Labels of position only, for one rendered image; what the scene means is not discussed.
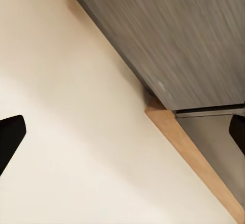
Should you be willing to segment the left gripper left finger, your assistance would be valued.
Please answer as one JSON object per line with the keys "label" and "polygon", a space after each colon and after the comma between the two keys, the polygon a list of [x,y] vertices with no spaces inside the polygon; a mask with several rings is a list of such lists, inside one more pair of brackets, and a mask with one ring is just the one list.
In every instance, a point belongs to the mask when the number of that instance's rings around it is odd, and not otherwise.
{"label": "left gripper left finger", "polygon": [[0,175],[27,134],[22,115],[0,120]]}

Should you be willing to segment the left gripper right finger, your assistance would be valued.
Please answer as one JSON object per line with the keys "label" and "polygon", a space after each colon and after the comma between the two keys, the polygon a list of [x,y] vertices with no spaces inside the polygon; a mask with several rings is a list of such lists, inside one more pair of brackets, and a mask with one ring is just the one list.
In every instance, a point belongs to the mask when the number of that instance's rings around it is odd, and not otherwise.
{"label": "left gripper right finger", "polygon": [[233,115],[228,130],[245,156],[245,116]]}

